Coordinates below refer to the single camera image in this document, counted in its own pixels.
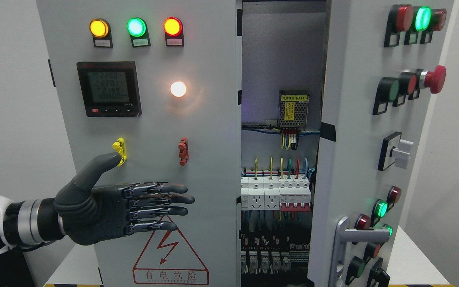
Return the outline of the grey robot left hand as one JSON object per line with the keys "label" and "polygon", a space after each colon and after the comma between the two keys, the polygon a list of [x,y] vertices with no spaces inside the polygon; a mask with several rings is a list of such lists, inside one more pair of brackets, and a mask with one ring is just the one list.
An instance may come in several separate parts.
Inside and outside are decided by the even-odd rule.
{"label": "grey robot left hand", "polygon": [[98,155],[78,171],[54,200],[65,233],[75,243],[92,245],[102,240],[136,232],[177,230],[177,225],[158,220],[159,216],[185,216],[195,198],[182,184],[146,182],[95,187],[101,175],[116,167],[118,153]]}

